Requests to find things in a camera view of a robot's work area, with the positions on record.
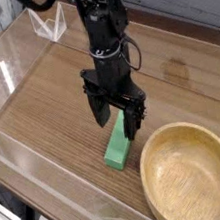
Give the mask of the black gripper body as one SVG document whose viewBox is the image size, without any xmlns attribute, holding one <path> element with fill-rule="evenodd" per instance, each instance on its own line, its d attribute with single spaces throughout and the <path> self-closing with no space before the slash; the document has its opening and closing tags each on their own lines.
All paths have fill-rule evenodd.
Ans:
<svg viewBox="0 0 220 220">
<path fill-rule="evenodd" d="M 131 71 L 136 69 L 129 63 L 129 51 L 122 50 L 114 57 L 94 58 L 94 69 L 81 71 L 84 87 L 94 86 L 101 91 L 109 106 L 125 111 L 131 105 L 145 105 L 145 92 L 132 80 Z"/>
</svg>

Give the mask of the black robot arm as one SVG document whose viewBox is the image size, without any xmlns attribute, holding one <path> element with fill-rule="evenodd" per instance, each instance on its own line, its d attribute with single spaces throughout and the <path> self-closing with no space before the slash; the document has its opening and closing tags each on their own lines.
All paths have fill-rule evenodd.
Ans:
<svg viewBox="0 0 220 220">
<path fill-rule="evenodd" d="M 17 0 L 34 11 L 49 10 L 56 0 L 42 4 L 34 0 Z M 127 9 L 121 0 L 69 0 L 89 36 L 89 52 L 94 60 L 93 69 L 81 71 L 84 91 L 90 109 L 99 126 L 104 126 L 111 115 L 110 108 L 124 112 L 124 136 L 134 140 L 145 112 L 145 92 L 131 78 L 131 72 L 141 65 L 130 63 L 129 47 L 135 41 L 125 33 L 129 21 Z"/>
</svg>

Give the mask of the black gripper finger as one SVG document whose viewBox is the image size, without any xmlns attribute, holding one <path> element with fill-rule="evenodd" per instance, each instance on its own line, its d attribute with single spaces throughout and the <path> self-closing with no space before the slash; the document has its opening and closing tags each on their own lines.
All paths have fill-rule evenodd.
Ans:
<svg viewBox="0 0 220 220">
<path fill-rule="evenodd" d="M 109 103 L 106 101 L 105 95 L 90 85 L 85 86 L 84 91 L 88 97 L 88 103 L 96 122 L 99 126 L 104 127 L 111 115 Z"/>
<path fill-rule="evenodd" d="M 140 129 L 141 121 L 145 118 L 145 105 L 131 105 L 124 111 L 124 136 L 130 141 L 135 138 L 136 132 Z"/>
</svg>

